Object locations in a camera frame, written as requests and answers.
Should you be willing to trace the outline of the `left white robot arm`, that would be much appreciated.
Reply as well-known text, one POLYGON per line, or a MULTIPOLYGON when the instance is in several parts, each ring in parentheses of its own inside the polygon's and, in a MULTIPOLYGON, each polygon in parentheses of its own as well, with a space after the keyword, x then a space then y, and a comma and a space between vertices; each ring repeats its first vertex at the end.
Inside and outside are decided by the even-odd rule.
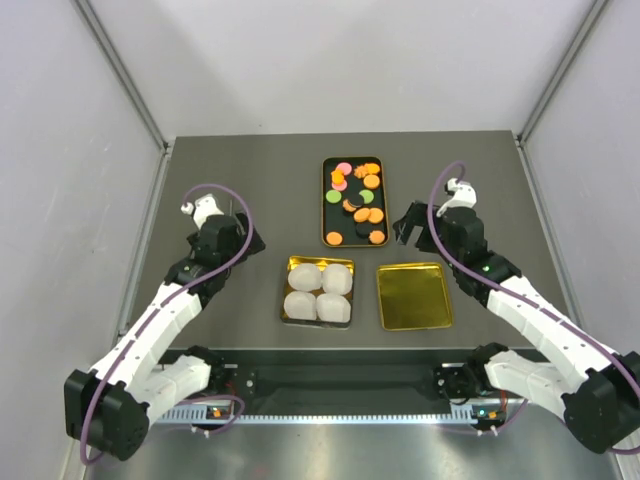
POLYGON ((90 450, 129 459, 168 411, 196 393, 212 397, 226 387, 225 370, 200 348, 161 372, 155 368, 177 335, 224 288, 232 268, 262 252, 265 244, 246 204, 225 213, 207 194, 184 201, 181 211, 196 227, 187 239, 187 256, 169 268, 119 342, 89 370, 74 370, 65 380, 66 433, 79 441, 84 465, 94 462, 90 450))

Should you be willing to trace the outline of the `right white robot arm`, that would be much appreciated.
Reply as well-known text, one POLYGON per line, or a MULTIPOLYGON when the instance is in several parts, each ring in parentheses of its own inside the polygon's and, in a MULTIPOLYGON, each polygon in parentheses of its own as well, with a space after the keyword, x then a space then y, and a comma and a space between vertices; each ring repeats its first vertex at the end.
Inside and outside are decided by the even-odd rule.
POLYGON ((506 390, 552 413, 588 450, 620 454, 618 445, 639 429, 639 355, 595 340, 546 301, 512 262, 490 250, 474 206, 473 187, 455 178, 441 206, 413 202, 394 222, 398 243, 415 228, 415 246, 439 255, 459 288, 515 328, 545 362, 508 347, 478 347, 465 363, 476 394, 506 390))

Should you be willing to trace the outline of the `black round cookie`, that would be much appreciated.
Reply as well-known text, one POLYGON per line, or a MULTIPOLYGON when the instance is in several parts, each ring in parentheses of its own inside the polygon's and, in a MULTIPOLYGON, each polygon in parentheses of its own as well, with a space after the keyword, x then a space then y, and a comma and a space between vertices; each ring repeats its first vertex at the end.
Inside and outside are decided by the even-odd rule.
POLYGON ((355 233, 359 238, 368 238, 375 226, 369 222, 355 224, 355 233))
POLYGON ((359 208, 362 208, 363 205, 364 205, 363 202, 362 202, 362 198, 360 197, 359 193, 351 194, 346 199, 349 200, 353 210, 357 210, 359 208))

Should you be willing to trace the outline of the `orange round cookie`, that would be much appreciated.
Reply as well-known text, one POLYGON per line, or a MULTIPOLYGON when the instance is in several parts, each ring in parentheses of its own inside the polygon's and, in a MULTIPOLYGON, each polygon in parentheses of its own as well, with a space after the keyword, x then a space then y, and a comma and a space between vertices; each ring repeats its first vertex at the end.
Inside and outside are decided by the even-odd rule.
POLYGON ((357 223, 366 222, 370 217, 370 209, 369 208, 360 208, 353 214, 353 219, 357 223))

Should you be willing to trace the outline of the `gold tin lid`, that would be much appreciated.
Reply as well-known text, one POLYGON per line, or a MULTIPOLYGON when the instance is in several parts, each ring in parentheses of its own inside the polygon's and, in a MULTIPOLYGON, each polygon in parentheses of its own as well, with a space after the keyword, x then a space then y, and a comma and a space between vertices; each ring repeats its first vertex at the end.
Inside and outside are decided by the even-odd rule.
POLYGON ((441 264, 381 265, 376 271, 376 283, 384 330, 444 329, 453 325, 453 309, 441 264))

